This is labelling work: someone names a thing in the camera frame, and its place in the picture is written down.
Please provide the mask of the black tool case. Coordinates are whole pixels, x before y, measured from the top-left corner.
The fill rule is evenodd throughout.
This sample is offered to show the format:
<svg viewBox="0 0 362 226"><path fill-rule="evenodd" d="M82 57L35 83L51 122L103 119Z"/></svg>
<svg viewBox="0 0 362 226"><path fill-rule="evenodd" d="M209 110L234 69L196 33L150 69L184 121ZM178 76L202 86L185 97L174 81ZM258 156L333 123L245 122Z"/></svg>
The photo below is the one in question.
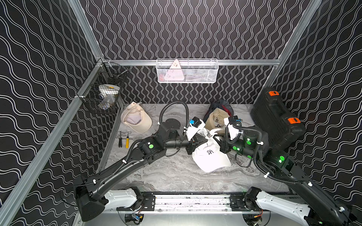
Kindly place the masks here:
<svg viewBox="0 0 362 226"><path fill-rule="evenodd" d="M301 120L288 110L279 92L272 87L263 89L250 114L255 125L268 133L272 150L287 152L306 132Z"/></svg>

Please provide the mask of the tan cap with logo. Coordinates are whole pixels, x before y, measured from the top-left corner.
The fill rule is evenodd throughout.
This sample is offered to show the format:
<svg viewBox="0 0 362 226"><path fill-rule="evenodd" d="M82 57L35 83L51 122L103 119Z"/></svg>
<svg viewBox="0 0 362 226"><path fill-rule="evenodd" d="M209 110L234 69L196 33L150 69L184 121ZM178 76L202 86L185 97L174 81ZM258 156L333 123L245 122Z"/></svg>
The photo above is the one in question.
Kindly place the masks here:
<svg viewBox="0 0 362 226"><path fill-rule="evenodd" d="M222 129L217 133L223 134L225 130L225 123L224 119L229 118L229 114L220 108L216 108L206 119L205 128L209 131L213 129Z"/></svg>

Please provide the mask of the aluminium frame post right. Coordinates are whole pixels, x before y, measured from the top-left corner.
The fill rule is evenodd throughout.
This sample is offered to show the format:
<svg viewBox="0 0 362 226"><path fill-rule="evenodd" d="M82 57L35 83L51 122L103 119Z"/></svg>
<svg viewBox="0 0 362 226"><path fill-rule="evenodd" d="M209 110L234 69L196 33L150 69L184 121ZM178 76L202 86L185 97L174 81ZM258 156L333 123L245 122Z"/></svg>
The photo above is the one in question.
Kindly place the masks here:
<svg viewBox="0 0 362 226"><path fill-rule="evenodd" d="M313 0L309 1L308 6L304 10L297 26L293 30L293 33L291 37L289 38L288 42L286 43L282 53L280 54L278 58L278 64L274 66L270 72L270 74L267 77L267 80L265 81L261 91L258 93L257 98L255 99L255 102L260 98L262 91L266 87L270 87L273 82L276 80L278 74L280 73L281 69L284 67L286 61L290 57L293 49L296 47L297 43L299 42L302 34L304 33L305 29L309 25L310 21L312 20L315 12L320 7L322 0Z"/></svg>

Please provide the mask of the grey and red cap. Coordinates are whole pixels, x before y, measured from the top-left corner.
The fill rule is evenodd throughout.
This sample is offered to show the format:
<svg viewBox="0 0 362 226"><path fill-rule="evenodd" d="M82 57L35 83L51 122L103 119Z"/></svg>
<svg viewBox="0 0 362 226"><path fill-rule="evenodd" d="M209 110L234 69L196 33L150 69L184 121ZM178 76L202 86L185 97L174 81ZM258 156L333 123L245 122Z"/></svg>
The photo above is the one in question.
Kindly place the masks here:
<svg viewBox="0 0 362 226"><path fill-rule="evenodd" d="M219 99L217 102L218 102L218 108L225 111L230 117L234 116L234 110L227 101Z"/></svg>

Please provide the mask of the aluminium frame post left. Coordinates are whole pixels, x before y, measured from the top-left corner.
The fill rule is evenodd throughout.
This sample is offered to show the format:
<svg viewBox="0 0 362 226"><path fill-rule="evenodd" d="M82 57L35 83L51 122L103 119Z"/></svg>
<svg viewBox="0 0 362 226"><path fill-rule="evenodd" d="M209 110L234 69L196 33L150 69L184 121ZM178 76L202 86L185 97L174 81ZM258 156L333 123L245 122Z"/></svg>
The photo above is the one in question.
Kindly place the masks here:
<svg viewBox="0 0 362 226"><path fill-rule="evenodd" d="M82 8L82 5L79 0L68 0L69 5L77 19L77 22L82 29L85 39L88 42L88 45L92 51L92 54L95 59L104 59L104 55L99 47L99 44L95 38L92 27L89 24L89 21L86 17L85 11Z"/></svg>

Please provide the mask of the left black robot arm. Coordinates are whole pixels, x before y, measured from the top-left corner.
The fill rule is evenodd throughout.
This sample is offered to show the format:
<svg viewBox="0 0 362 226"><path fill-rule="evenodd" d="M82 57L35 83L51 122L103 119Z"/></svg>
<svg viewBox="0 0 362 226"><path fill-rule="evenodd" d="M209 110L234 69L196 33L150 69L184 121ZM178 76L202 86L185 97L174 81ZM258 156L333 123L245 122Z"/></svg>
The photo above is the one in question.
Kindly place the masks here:
<svg viewBox="0 0 362 226"><path fill-rule="evenodd" d="M175 104L181 104L185 108L184 127L176 119L163 120L165 111ZM198 134L204 127L202 119L189 118L189 108L185 102L178 100L167 104L160 112L157 132L134 141L127 155L111 167L87 178L79 176L75 180L76 206L82 221L87 222L99 216L110 203L106 193L112 187L140 168L166 156L168 149L185 148L188 154L192 154L197 147L205 144L207 139Z"/></svg>

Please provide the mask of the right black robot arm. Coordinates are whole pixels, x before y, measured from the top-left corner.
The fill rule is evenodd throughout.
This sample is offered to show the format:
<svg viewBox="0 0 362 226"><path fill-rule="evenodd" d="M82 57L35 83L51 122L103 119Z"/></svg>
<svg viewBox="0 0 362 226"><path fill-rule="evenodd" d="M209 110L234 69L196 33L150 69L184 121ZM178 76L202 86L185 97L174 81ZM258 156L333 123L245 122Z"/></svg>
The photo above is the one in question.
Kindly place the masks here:
<svg viewBox="0 0 362 226"><path fill-rule="evenodd" d="M270 210L304 226L352 226L357 216L351 207L336 201L308 177L284 151L271 148L268 133L257 126L243 127L240 119L228 118L221 150L234 150L250 158L265 178L286 184L304 201L299 204L258 188L245 195L248 209Z"/></svg>

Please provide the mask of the aluminium left side rail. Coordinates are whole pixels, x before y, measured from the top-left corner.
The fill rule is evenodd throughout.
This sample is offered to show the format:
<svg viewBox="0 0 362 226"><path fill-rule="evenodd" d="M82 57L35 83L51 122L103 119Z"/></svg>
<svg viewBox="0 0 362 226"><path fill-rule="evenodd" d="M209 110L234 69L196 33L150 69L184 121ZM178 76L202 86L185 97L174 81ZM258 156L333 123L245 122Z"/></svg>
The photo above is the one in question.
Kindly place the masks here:
<svg viewBox="0 0 362 226"><path fill-rule="evenodd" d="M95 67L90 72L86 81L83 83L82 87L76 93L76 96L74 96L67 110L63 113L60 120L58 121L50 135L47 137L38 153L35 155L30 165L27 167L23 176L17 182L14 189L11 191L10 195L1 207L2 226L9 226L10 223L13 221L18 210L20 209L21 205L29 194L31 188L38 179L41 171L50 159L56 146L62 139L71 121L73 120L74 116L82 105L81 96L83 96L87 92L88 86L92 84L93 80L95 79L102 66L103 61L100 58L97 61Z"/></svg>

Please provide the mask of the pink triangle card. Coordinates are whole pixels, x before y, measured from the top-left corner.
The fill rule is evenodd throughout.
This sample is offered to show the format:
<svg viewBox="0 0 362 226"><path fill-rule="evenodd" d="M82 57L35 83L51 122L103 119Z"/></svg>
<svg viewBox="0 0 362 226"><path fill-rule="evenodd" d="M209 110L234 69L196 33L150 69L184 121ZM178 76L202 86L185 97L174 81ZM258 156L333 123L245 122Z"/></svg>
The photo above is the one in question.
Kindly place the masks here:
<svg viewBox="0 0 362 226"><path fill-rule="evenodd" d="M181 82L185 79L178 59L173 61L164 78L167 82Z"/></svg>

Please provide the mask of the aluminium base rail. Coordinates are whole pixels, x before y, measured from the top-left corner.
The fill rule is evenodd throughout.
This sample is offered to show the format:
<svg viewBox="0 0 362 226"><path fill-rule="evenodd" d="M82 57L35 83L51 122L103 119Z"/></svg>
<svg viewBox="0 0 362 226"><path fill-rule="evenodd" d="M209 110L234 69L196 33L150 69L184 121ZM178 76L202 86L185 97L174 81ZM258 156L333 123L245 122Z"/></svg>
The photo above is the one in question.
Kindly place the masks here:
<svg viewBox="0 0 362 226"><path fill-rule="evenodd" d="M259 215L263 211L246 193L156 193L143 192L136 204L144 213L234 213Z"/></svg>

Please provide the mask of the dark navy cap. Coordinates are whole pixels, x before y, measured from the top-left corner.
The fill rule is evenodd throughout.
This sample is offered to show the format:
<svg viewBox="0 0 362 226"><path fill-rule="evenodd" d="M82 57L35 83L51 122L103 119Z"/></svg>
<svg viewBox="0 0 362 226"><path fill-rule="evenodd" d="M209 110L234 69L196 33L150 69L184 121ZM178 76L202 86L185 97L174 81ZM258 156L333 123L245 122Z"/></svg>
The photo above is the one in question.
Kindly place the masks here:
<svg viewBox="0 0 362 226"><path fill-rule="evenodd" d="M219 103L218 103L218 102L213 102L213 103L210 104L210 107L209 107L209 109L207 110L207 112L206 112L206 114L205 114L205 116L204 116L204 118L203 118L203 121L204 121L204 122L206 122L206 121L208 120L210 114L211 114L215 109L217 109L218 106L219 106Z"/></svg>

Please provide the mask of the aluminium frame post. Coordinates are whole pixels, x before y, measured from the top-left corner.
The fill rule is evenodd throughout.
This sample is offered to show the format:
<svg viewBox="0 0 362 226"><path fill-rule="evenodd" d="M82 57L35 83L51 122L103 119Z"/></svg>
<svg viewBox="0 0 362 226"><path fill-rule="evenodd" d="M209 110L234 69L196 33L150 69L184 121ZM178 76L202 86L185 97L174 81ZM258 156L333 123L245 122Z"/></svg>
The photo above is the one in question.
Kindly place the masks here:
<svg viewBox="0 0 362 226"><path fill-rule="evenodd" d="M267 80L265 81L261 91L258 93L257 98L255 99L255 102L260 98L262 91L266 87L270 87L273 82L276 80L278 74L280 73L281 69L284 67L286 61L290 57L293 49L296 47L297 43L299 42L302 34L304 33L305 29L309 25L310 21L312 20L315 12L320 7L322 0L313 0L309 1L308 6L304 10L297 26L293 30L293 33L291 37L289 38L288 42L286 43L282 53L280 54L278 58L278 64L274 66L270 72L270 74L267 77Z"/></svg>
<svg viewBox="0 0 362 226"><path fill-rule="evenodd" d="M82 5L79 0L68 0L69 5L77 19L77 22L82 29L85 39L88 42L88 45L92 51L92 54L95 59L104 59L104 55L99 47L99 44L95 38L92 27L89 24L89 21L86 17L85 11L82 8Z"/></svg>

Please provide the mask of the cream cap with text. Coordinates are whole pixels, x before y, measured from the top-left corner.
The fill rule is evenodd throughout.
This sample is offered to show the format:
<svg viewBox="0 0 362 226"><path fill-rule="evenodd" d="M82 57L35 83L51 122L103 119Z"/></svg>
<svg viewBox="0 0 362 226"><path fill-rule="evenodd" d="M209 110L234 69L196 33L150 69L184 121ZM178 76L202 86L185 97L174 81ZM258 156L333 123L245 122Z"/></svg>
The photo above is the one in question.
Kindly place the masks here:
<svg viewBox="0 0 362 226"><path fill-rule="evenodd" d="M121 114L121 121L137 133L145 133L152 126L151 117L140 106L140 103L130 103Z"/></svg>

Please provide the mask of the white cap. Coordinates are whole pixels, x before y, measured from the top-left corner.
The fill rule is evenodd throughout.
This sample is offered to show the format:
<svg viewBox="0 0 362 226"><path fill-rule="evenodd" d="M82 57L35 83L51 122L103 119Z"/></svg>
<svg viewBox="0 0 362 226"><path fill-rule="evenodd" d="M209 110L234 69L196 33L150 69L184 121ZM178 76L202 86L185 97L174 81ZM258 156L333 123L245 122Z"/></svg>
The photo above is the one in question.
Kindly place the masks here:
<svg viewBox="0 0 362 226"><path fill-rule="evenodd" d="M220 151L220 146L214 139L221 129L209 131L206 128L198 131L198 134L207 139L207 142L200 145L192 153L192 158L197 166L204 172L212 172L219 168L231 167L231 162L227 154Z"/></svg>

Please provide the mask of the aluminium back crossbar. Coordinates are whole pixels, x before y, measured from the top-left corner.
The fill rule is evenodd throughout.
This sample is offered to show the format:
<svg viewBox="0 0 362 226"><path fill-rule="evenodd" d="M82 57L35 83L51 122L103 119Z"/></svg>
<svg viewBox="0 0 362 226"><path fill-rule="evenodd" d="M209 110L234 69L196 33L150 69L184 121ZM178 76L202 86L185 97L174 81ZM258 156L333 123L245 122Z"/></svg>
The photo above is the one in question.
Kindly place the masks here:
<svg viewBox="0 0 362 226"><path fill-rule="evenodd" d="M156 66L158 60L104 60L108 63L116 63L121 66ZM179 59L179 62L190 63L194 65L201 65L201 63L215 62L219 66L278 66L281 61L275 60L241 60L241 59Z"/></svg>

